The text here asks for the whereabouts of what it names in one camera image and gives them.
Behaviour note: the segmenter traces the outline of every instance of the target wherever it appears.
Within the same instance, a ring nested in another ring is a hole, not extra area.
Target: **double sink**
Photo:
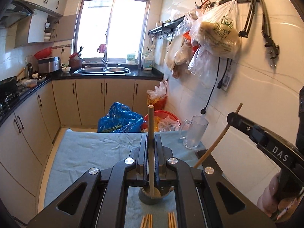
[[[123,67],[88,67],[81,68],[74,72],[74,74],[111,74],[111,75],[122,75],[122,74],[131,74],[130,69]]]

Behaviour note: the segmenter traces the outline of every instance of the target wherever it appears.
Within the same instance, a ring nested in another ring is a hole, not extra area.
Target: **floor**
[[[40,193],[39,193],[39,201],[38,201],[38,212],[40,212],[44,208],[44,198],[45,198],[45,191],[47,190],[47,182],[49,180],[49,175],[51,172],[51,168],[54,162],[54,158],[57,152],[57,149],[60,145],[60,142],[65,134],[65,131],[67,128],[61,128],[60,131],[57,134],[57,138],[55,139],[53,149],[51,151],[51,154],[49,156],[49,160],[47,162],[47,166],[44,170],[44,175],[42,178],[42,183],[40,187]],[[96,128],[71,128],[74,132],[97,132]]]

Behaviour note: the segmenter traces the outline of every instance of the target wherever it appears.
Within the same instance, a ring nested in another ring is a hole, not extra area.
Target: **metal screw head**
[[[97,174],[97,172],[98,172],[98,169],[95,167],[89,169],[89,174],[91,174],[91,175],[95,175],[95,174]]]
[[[133,158],[126,158],[125,159],[125,163],[126,164],[133,164],[134,163],[134,159]]]
[[[178,162],[178,160],[176,158],[170,158],[170,159],[168,159],[168,162],[170,164],[176,164]]]
[[[206,167],[204,170],[207,174],[213,174],[214,173],[214,169],[212,167]]]

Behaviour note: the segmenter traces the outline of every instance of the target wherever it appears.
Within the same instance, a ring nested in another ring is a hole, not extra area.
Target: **glass jug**
[[[190,124],[187,134],[182,136],[182,130],[187,124]],[[181,139],[184,140],[184,146],[188,149],[196,149],[208,124],[208,121],[203,116],[194,116],[191,121],[185,120],[179,130]]]

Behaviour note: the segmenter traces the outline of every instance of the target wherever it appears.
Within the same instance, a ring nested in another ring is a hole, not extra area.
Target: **electrical cable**
[[[217,83],[217,78],[218,78],[218,76],[219,76],[218,74],[219,74],[219,63],[220,63],[220,61],[221,61],[221,58],[219,57],[219,58],[218,58],[218,66],[217,66],[216,80],[215,80],[214,86],[213,86],[213,88],[212,88],[212,90],[211,90],[211,93],[210,93],[210,95],[209,95],[209,99],[208,99],[208,101],[207,101],[207,104],[206,104],[205,108],[203,108],[203,109],[201,110],[201,114],[202,114],[202,115],[205,115],[205,114],[206,114],[206,109],[207,109],[207,107],[208,107],[209,101],[210,101],[210,99],[211,99],[211,95],[212,95],[212,93],[213,93],[213,91],[214,91],[214,88],[215,88],[215,85],[216,85],[216,83]]]
[[[221,89],[221,87],[223,85],[223,80],[224,80],[224,77],[225,77],[225,74],[226,74],[227,68],[228,68],[228,61],[229,61],[229,58],[227,58],[226,69],[225,69],[225,72],[223,74],[223,77],[221,78],[221,80],[217,84],[217,89]]]

